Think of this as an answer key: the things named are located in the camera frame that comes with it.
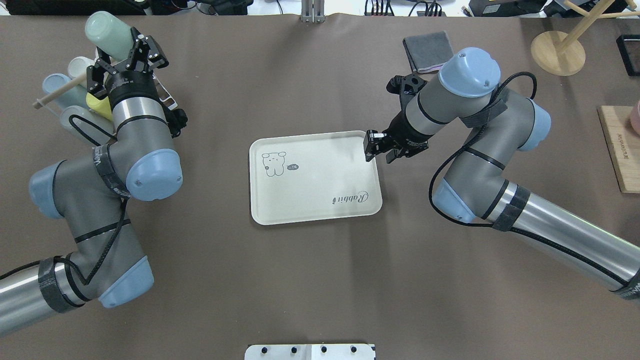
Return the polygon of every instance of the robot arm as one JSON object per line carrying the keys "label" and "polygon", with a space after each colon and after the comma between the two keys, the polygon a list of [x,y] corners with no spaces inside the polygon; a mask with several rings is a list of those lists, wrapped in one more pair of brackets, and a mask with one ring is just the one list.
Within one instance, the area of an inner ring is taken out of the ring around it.
{"label": "robot arm", "polygon": [[168,65],[162,50],[135,28],[131,34],[128,59],[112,67],[99,49],[96,66],[87,69],[89,92],[109,97],[117,140],[47,167],[29,182],[40,211],[67,220],[78,250],[0,277],[0,336],[91,299],[115,307],[153,285],[125,207],[131,197],[164,199],[180,188],[182,169],[172,134],[179,134],[186,116],[182,110],[168,111],[158,98],[152,76],[154,68]]}
{"label": "robot arm", "polygon": [[[497,63],[476,48],[460,51],[429,83],[421,84],[413,76],[395,78],[390,88],[400,90],[406,105],[387,130],[367,132],[367,161],[387,151],[388,163],[413,156],[427,149],[427,140],[441,128],[460,118],[472,132],[440,167],[452,161],[433,195],[435,209],[462,225],[521,234],[624,299],[640,301],[638,247],[502,177],[515,151],[531,150],[546,137],[551,120],[532,99],[506,88],[510,79],[503,85],[499,79]],[[489,224],[473,224],[476,217]]]}

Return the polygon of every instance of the yellow cup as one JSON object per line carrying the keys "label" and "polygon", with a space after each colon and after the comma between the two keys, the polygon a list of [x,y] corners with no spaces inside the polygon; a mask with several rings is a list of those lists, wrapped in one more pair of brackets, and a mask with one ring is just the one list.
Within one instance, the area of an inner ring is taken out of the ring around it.
{"label": "yellow cup", "polygon": [[92,94],[86,94],[86,104],[100,116],[107,120],[113,121],[113,115],[111,114],[111,105],[109,104],[109,98],[105,97],[102,100],[98,100]]}

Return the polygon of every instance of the wooden board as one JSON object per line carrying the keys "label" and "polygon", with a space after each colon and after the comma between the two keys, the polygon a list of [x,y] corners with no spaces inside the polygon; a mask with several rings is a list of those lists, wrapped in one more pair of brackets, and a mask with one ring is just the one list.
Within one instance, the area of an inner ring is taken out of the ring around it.
{"label": "wooden board", "polygon": [[631,127],[631,106],[601,106],[600,123],[623,193],[640,193],[640,135]]}

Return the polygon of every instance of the wooden base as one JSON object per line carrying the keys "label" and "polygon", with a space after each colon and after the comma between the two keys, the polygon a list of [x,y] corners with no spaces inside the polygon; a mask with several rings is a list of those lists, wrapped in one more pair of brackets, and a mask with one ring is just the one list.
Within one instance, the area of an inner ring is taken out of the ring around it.
{"label": "wooden base", "polygon": [[531,42],[533,60],[553,75],[573,75],[584,66],[586,55],[584,48],[577,40],[571,43],[563,53],[558,53],[557,48],[566,36],[567,34],[562,31],[547,31],[536,36]]}
{"label": "wooden base", "polygon": [[631,109],[631,106],[601,106],[598,115],[620,191],[640,193],[640,135],[631,127]]}

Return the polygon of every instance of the light blue cup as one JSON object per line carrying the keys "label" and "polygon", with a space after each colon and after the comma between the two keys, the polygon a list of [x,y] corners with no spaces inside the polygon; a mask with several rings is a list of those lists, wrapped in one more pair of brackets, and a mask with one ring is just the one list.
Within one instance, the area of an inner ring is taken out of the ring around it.
{"label": "light blue cup", "polygon": [[[61,88],[64,84],[71,81],[71,79],[64,74],[51,74],[42,81],[42,91],[45,94],[51,94],[57,89]],[[57,99],[53,100],[61,109],[66,109],[69,106],[78,105],[88,109],[86,104],[86,89],[80,85],[76,85],[65,93],[60,95]]]}

